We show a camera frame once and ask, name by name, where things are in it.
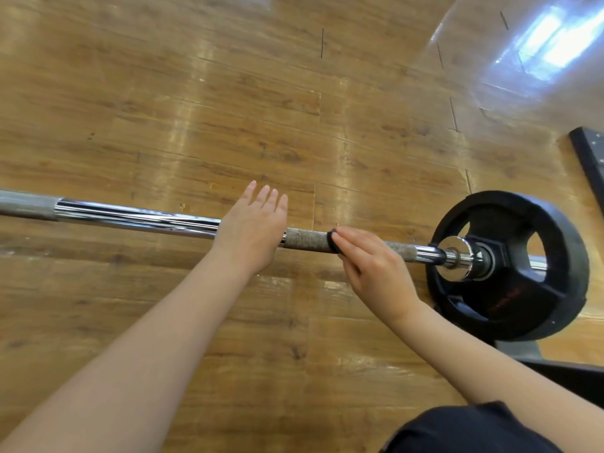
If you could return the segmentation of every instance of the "barbell bar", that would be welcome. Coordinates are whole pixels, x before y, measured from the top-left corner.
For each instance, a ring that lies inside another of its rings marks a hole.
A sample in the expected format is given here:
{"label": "barbell bar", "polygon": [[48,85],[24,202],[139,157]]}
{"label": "barbell bar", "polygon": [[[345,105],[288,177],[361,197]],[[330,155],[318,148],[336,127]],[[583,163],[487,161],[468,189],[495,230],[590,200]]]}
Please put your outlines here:
{"label": "barbell bar", "polygon": [[[101,204],[65,197],[0,190],[0,214],[27,219],[61,221],[102,227],[123,228],[160,234],[214,238],[220,219],[187,214],[164,213],[132,206]],[[450,281],[478,278],[490,271],[487,251],[472,251],[461,237],[443,240],[438,248],[408,243],[386,242],[406,262],[442,266],[442,276]],[[334,253],[329,232],[287,228],[280,246],[303,251]],[[545,258],[529,256],[531,268],[541,277],[547,272]]]}

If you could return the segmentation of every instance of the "black cloth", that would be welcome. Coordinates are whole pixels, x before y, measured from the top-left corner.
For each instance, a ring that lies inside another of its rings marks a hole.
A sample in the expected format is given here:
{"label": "black cloth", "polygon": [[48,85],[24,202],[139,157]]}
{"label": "black cloth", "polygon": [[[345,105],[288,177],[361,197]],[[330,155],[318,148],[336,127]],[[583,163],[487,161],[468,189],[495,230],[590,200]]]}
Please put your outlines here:
{"label": "black cloth", "polygon": [[436,407],[409,421],[381,453],[560,453],[521,424],[503,402]]}

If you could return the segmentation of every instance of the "person's left arm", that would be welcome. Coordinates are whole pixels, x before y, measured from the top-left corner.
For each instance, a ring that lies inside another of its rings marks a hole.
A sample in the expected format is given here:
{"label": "person's left arm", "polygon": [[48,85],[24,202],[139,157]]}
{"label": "person's left arm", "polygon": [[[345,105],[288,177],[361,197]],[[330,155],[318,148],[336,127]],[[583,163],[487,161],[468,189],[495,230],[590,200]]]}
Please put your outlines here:
{"label": "person's left arm", "polygon": [[265,186],[252,200],[254,190],[252,182],[178,287],[37,407],[0,453],[161,449],[216,330],[283,237],[287,196],[277,203],[277,191]]}

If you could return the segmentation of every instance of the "finger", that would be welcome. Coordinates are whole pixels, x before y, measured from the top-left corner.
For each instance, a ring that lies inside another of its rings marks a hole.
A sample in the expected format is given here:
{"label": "finger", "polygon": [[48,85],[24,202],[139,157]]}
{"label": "finger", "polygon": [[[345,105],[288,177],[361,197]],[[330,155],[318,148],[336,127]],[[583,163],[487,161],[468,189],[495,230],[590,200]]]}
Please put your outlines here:
{"label": "finger", "polygon": [[379,251],[379,242],[375,241],[372,238],[373,234],[369,232],[343,226],[338,226],[336,232],[368,254]]}
{"label": "finger", "polygon": [[241,197],[237,201],[238,204],[249,205],[252,201],[252,196],[254,195],[254,190],[256,189],[256,180],[253,180],[243,191]]}
{"label": "finger", "polygon": [[283,194],[279,199],[279,203],[277,204],[277,209],[282,210],[285,214],[288,213],[288,195]]}
{"label": "finger", "polygon": [[268,196],[268,200],[262,206],[262,208],[266,208],[267,210],[270,210],[272,213],[274,213],[275,206],[277,205],[277,195],[278,194],[279,194],[279,192],[276,189],[273,189],[271,191],[271,194]]}
{"label": "finger", "polygon": [[342,264],[344,266],[344,272],[346,276],[350,280],[350,285],[352,289],[358,291],[361,288],[361,272],[359,272],[358,267],[356,267],[347,257],[341,257]]}
{"label": "finger", "polygon": [[266,196],[268,195],[268,192],[271,190],[271,187],[267,184],[266,186],[264,186],[260,192],[258,192],[258,196],[256,197],[256,200],[254,202],[254,205],[264,205],[266,202]]}
{"label": "finger", "polygon": [[371,256],[363,251],[363,249],[350,243],[346,238],[337,232],[332,233],[332,239],[333,242],[338,245],[338,248],[340,251],[342,251],[342,254],[344,254],[346,258],[350,259],[354,265],[359,267],[361,270],[366,266],[366,263]]}

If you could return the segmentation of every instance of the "barbell sleeve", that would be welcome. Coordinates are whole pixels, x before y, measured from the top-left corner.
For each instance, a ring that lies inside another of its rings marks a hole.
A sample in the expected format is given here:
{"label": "barbell sleeve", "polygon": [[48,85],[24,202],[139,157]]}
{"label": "barbell sleeve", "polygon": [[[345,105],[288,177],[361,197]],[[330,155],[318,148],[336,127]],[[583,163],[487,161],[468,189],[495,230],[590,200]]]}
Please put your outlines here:
{"label": "barbell sleeve", "polygon": [[[214,238],[221,223],[220,219],[8,190],[0,190],[0,215],[198,238]],[[396,242],[386,242],[386,244],[406,262],[453,265],[457,260],[454,251],[445,251],[432,246]],[[334,253],[327,241],[327,233],[320,231],[287,228],[280,246],[303,251]],[[536,271],[547,270],[544,258],[530,256],[530,262]]]}

